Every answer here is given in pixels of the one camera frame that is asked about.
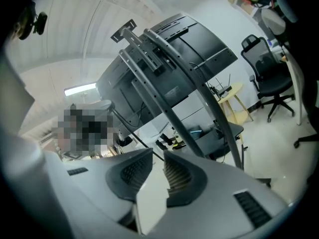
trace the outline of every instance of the wall light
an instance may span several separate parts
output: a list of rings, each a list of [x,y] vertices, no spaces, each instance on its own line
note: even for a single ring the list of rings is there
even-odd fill
[[[91,90],[91,89],[95,89],[95,83],[65,89],[64,94],[66,96],[70,96],[70,95],[73,95],[73,94],[76,94],[76,93],[79,93],[79,92],[82,92],[85,90]]]

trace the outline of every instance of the chair wheel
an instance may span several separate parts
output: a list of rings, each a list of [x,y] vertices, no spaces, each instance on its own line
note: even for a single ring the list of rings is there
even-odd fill
[[[295,147],[295,149],[297,149],[299,147],[299,141],[295,141],[294,147]]]

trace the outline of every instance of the cable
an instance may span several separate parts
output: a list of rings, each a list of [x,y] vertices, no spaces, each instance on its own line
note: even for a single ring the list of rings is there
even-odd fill
[[[223,85],[221,85],[221,83],[219,82],[219,80],[216,77],[216,80],[218,81],[219,85],[221,86],[221,88],[223,88]]]
[[[130,125],[131,127],[134,127],[134,128],[138,128],[139,127],[139,124],[140,124],[140,120],[141,120],[141,114],[142,114],[142,106],[143,106],[143,104],[144,104],[144,102],[142,102],[142,104],[141,104],[141,109],[140,109],[140,116],[139,116],[139,122],[138,122],[138,124],[137,124],[137,126],[134,126],[134,125],[132,125],[131,123],[129,123],[121,114],[119,114],[121,117],[122,117],[122,119],[125,121],[125,123],[127,124],[127,125]]]
[[[139,126],[139,124],[140,124],[140,121],[141,121],[141,115],[142,115],[142,109],[144,109],[144,108],[146,107],[146,105],[145,105],[145,106],[142,108],[143,104],[144,104],[144,102],[142,102],[142,104],[141,104],[141,108],[140,108],[140,115],[139,115],[139,121],[138,121],[138,124],[137,124],[137,126],[136,126],[136,127],[138,127],[138,126]]]
[[[119,114],[119,112],[118,112],[117,110],[115,110],[115,109],[113,108],[112,112],[113,112],[113,114],[120,120],[120,122],[123,123],[123,125],[126,124],[126,120],[123,118],[122,115]],[[135,138],[137,139],[137,141],[139,141],[145,148],[148,148],[148,146],[147,146],[129,127],[127,127],[127,126],[125,126],[125,125],[124,125],[124,127],[128,130],[128,132],[131,133],[131,135],[132,135],[133,137],[135,137]],[[158,154],[156,154],[156,152],[152,151],[152,153],[153,153],[156,157],[158,157],[161,161],[164,162],[164,159],[162,159]]]
[[[201,74],[203,75],[204,80],[205,80],[205,82],[206,82],[206,84],[207,84],[207,86],[208,86],[208,88],[209,88],[208,81],[206,80],[205,75],[204,75],[204,73],[202,72],[202,70],[199,68],[199,66],[198,66],[198,65],[196,65],[196,64],[195,64],[195,63],[193,63],[193,62],[190,62],[190,64],[195,65],[195,66],[196,66],[196,67],[200,70],[200,72],[201,72]]]
[[[225,136],[224,136],[224,159],[223,159],[223,161],[221,162],[222,164],[225,164],[225,157],[226,157],[226,153],[225,153],[225,143],[226,143],[226,141],[225,141]]]

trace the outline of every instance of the monitor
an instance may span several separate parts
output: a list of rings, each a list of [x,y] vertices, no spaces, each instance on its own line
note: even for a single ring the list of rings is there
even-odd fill
[[[189,16],[177,14],[152,27],[152,30],[169,42],[187,62],[198,66],[191,65],[203,83],[237,60],[236,55],[215,34]],[[195,85],[169,56],[152,44],[147,37],[141,35],[139,39],[149,42],[153,52],[161,61],[158,70],[152,71],[131,45],[125,50],[142,68],[158,91],[165,96],[171,107],[174,107],[196,89]],[[102,74],[96,87],[100,98],[112,100],[116,110],[136,126],[134,129],[161,114],[152,97],[119,56]],[[129,135],[116,119],[114,126],[119,128],[121,137]]]

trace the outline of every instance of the antenna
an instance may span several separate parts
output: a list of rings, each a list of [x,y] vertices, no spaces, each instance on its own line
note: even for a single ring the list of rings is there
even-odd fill
[[[221,85],[221,83],[219,82],[219,80],[216,78],[216,80],[218,81],[219,85],[223,88],[223,85]]]

